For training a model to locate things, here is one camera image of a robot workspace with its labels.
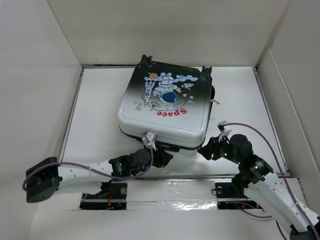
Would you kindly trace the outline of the black white space suitcase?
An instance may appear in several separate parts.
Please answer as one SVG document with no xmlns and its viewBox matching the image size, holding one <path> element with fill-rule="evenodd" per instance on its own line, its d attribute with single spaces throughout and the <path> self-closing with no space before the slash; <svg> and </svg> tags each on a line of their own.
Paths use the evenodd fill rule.
<svg viewBox="0 0 320 240">
<path fill-rule="evenodd" d="M 206 139 L 215 88 L 212 67 L 164 63 L 142 55 L 118 110 L 123 134 L 139 139 L 157 133 L 157 143 L 185 150 Z"/>
</svg>

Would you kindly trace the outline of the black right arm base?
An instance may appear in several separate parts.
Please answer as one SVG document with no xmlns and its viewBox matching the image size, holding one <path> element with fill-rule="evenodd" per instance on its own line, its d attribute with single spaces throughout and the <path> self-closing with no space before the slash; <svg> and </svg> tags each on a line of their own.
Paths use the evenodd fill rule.
<svg viewBox="0 0 320 240">
<path fill-rule="evenodd" d="M 232 187 L 231 182 L 216 182 L 211 193 L 216 197 L 219 210 L 253 210 L 263 208 Z"/>
</svg>

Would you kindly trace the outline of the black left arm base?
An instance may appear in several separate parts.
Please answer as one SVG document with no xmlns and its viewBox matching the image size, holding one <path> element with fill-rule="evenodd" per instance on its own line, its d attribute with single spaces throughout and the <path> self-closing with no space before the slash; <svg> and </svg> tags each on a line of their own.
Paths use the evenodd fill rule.
<svg viewBox="0 0 320 240">
<path fill-rule="evenodd" d="M 127 209 L 126 182 L 103 182 L 101 191 L 96 194 L 83 193 L 79 208 L 82 210 L 126 210 Z"/>
</svg>

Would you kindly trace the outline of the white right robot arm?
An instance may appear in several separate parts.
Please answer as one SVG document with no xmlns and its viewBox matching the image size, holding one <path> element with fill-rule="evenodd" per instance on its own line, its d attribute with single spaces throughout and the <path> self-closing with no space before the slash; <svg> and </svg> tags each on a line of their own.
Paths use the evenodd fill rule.
<svg viewBox="0 0 320 240">
<path fill-rule="evenodd" d="M 207 160 L 224 158 L 237 164 L 239 172 L 231 180 L 232 193 L 256 202 L 291 240 L 320 238 L 320 216 L 298 200 L 273 168 L 254 154 L 252 143 L 245 135 L 212 137 L 197 151 Z"/>
</svg>

